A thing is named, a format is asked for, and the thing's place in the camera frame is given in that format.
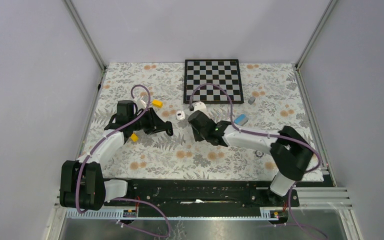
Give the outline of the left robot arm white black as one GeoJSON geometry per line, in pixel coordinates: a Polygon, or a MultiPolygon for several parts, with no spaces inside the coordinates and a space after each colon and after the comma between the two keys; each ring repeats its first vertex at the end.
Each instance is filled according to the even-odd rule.
{"type": "Polygon", "coordinates": [[[104,127],[102,139],[76,160],[67,160],[61,167],[59,203],[75,208],[80,213],[100,210],[105,202],[117,199],[128,206],[135,200],[135,192],[125,180],[105,180],[102,168],[116,152],[132,140],[136,131],[147,135],[165,132],[174,134],[173,124],[163,121],[153,108],[137,105],[132,100],[120,100],[116,112],[104,127]]]}

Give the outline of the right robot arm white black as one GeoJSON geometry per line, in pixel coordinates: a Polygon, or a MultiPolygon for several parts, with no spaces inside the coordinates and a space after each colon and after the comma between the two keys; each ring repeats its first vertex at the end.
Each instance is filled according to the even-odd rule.
{"type": "Polygon", "coordinates": [[[290,188],[303,179],[314,155],[310,145],[291,126],[274,133],[239,127],[229,121],[214,122],[202,111],[193,112],[188,120],[195,141],[213,146],[238,147],[270,155],[278,169],[267,191],[267,201],[273,206],[287,199],[290,188]]]}

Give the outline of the white earbud charging case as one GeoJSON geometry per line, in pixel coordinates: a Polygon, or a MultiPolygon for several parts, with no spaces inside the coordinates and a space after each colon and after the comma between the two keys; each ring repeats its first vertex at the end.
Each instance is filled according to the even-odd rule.
{"type": "Polygon", "coordinates": [[[185,112],[183,110],[177,111],[175,115],[176,115],[176,119],[178,121],[183,121],[183,120],[186,119],[186,114],[185,114],[185,112]]]}

